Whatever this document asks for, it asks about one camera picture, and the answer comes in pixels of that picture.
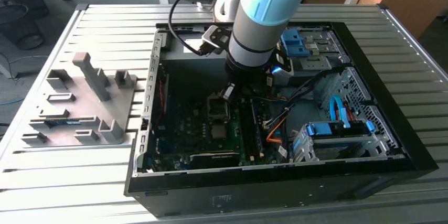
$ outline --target white table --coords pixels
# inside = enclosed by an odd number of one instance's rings
[[[176,22],[211,22],[212,14],[180,5]],[[52,67],[88,51],[92,65],[139,76],[132,115],[140,115],[155,24],[169,6],[91,5],[68,22],[47,64],[0,142],[1,223],[123,223],[157,221],[123,195],[131,144],[23,148],[23,116]],[[440,169],[359,201],[163,219],[199,223],[260,219],[276,223],[415,223],[448,220],[448,77],[387,10],[376,6],[303,5],[292,19],[345,22],[376,71],[417,131]],[[128,130],[139,127],[131,118]]]

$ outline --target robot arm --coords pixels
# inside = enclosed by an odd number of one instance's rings
[[[300,2],[240,0],[232,32],[212,26],[204,34],[203,39],[228,53],[229,82],[235,87],[244,85],[241,82],[269,67],[279,38]]]

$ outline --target black cable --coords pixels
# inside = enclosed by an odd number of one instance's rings
[[[216,4],[216,0],[213,0],[212,6],[209,7],[209,9],[205,10],[207,12],[209,12],[212,9],[215,9],[215,4]]]
[[[305,81],[305,83],[303,85],[300,85],[300,87],[297,87],[297,89],[295,90],[295,92],[292,93],[287,105],[284,107],[284,110],[281,111],[281,113],[268,121],[267,126],[272,125],[277,120],[281,120],[281,118],[284,116],[288,115],[292,107],[296,105],[296,102],[299,101],[299,99],[307,95],[311,91],[313,91],[315,88],[315,84],[317,83],[317,81],[325,77],[327,75],[332,74],[332,73],[339,73],[343,72],[345,69],[345,67],[335,67],[332,69],[324,70],[321,72],[319,72],[311,79],[308,79],[308,81]]]
[[[169,31],[172,33],[172,35],[175,36],[175,38],[179,40],[179,42],[183,44],[183,46],[187,47],[188,50],[192,51],[196,55],[201,56],[201,55],[204,55],[204,53],[200,53],[196,49],[193,49],[191,47],[191,45],[187,44],[187,42],[180,38],[179,34],[175,32],[175,29],[173,29],[172,18],[173,18],[175,8],[176,8],[176,5],[179,4],[179,2],[180,2],[180,0],[175,1],[173,6],[171,7],[171,10],[169,10],[169,15],[168,15]]]
[[[332,73],[339,73],[343,72],[345,69],[345,67],[335,67],[332,69],[324,70],[321,72],[319,72],[311,79],[308,79],[308,81],[305,81],[305,83],[303,85],[300,85],[300,87],[297,87],[297,89],[295,90],[295,92],[291,95],[291,98],[288,99],[288,103],[287,106],[289,108],[291,105],[295,104],[295,102],[297,101],[297,98],[303,97],[305,94],[308,94],[312,90],[313,90],[313,86],[317,83],[317,81],[325,77],[327,75],[332,74]]]

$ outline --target blue latch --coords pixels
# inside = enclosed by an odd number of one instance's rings
[[[372,123],[372,121],[367,121],[365,126],[369,129],[369,131],[373,133],[375,132],[375,124]]]
[[[308,131],[309,136],[313,136],[316,134],[315,130],[313,130],[313,127],[311,125],[307,125],[307,131]]]
[[[287,49],[288,57],[307,57],[311,52],[305,49],[303,38],[296,29],[288,29],[281,34],[281,42]]]
[[[329,124],[328,123],[313,123],[312,124],[316,136],[332,135]]]

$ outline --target floor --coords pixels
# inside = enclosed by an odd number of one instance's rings
[[[183,0],[181,3],[188,4],[193,1],[196,0]],[[45,37],[45,42],[37,49],[29,51],[17,50],[15,45],[0,34],[0,52],[8,57],[9,61],[24,56],[49,55],[76,4],[157,4],[159,0],[45,0],[45,3],[51,12],[47,17],[36,21]],[[436,19],[419,40],[447,70],[448,44],[441,43],[441,41],[448,40],[448,23],[444,23],[441,19]],[[25,97],[44,63],[44,58],[25,59],[13,63],[11,67],[20,72],[19,80],[9,80],[0,74],[0,104]],[[11,123],[20,104],[17,102],[9,105],[0,105],[0,123]],[[0,139],[5,130],[5,127],[0,127]]]

